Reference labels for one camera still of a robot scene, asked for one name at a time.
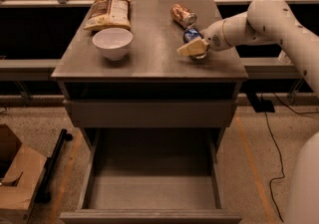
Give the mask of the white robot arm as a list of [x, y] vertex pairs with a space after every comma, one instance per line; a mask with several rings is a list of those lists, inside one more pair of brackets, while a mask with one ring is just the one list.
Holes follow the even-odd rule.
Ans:
[[[253, 0], [238, 15], [219, 20], [179, 47], [183, 56], [240, 45], [275, 43], [319, 96], [319, 37], [296, 19], [284, 0]], [[319, 224], [319, 132], [300, 149], [291, 179], [284, 224]]]

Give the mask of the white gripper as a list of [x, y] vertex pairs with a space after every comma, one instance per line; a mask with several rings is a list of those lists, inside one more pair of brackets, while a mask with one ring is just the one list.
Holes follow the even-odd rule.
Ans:
[[[226, 41], [223, 32], [225, 21], [219, 20], [208, 26], [204, 31], [204, 39], [196, 37], [188, 43], [182, 45], [177, 49], [177, 52], [182, 56], [198, 56], [206, 53], [208, 47], [212, 51], [223, 51], [230, 49], [231, 46]], [[194, 29], [194, 25], [187, 26], [186, 29]]]

